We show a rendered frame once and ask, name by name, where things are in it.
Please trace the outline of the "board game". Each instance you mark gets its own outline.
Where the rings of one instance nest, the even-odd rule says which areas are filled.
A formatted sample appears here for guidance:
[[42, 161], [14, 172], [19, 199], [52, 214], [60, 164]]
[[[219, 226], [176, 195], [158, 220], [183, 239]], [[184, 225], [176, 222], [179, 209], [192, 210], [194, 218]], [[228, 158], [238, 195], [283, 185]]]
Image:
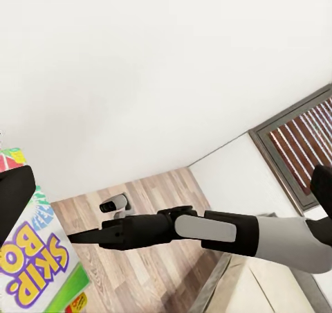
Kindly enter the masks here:
[[[0, 172], [28, 165], [0, 150]], [[46, 194], [36, 190], [0, 247], [0, 313], [79, 313], [92, 283]]]

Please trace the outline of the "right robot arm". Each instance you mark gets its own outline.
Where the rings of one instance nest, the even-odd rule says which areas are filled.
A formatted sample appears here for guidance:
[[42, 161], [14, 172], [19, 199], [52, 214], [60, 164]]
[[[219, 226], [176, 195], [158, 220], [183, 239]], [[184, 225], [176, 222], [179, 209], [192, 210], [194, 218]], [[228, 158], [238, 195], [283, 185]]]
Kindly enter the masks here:
[[132, 250], [172, 240], [201, 240], [202, 248], [273, 261], [309, 274], [332, 270], [332, 221], [329, 217], [264, 217], [221, 211], [198, 216], [192, 205], [135, 215], [127, 193], [102, 202], [103, 213], [117, 211], [101, 229], [69, 235], [71, 243]]

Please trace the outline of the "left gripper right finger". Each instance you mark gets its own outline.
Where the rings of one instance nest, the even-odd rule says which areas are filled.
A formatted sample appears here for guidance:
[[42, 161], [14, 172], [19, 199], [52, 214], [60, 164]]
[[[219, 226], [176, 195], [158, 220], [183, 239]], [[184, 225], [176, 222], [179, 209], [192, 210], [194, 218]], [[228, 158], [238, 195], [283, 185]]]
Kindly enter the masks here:
[[332, 221], [332, 168], [316, 165], [311, 177], [310, 189]]

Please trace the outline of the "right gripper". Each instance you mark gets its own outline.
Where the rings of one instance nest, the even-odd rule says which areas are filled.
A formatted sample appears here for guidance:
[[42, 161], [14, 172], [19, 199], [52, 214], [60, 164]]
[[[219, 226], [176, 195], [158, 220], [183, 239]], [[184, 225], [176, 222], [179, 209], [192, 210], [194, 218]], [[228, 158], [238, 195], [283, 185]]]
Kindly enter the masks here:
[[153, 246], [156, 234], [154, 218], [150, 214], [142, 214], [103, 221], [101, 229], [74, 233], [68, 238], [71, 243], [98, 243], [103, 249], [124, 251]]

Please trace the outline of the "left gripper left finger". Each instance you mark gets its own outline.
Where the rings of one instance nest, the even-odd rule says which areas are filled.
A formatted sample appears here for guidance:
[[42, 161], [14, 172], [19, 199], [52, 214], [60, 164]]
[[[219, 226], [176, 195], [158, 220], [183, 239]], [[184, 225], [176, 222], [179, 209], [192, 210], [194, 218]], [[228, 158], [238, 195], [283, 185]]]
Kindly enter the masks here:
[[0, 172], [0, 247], [36, 190], [29, 165]]

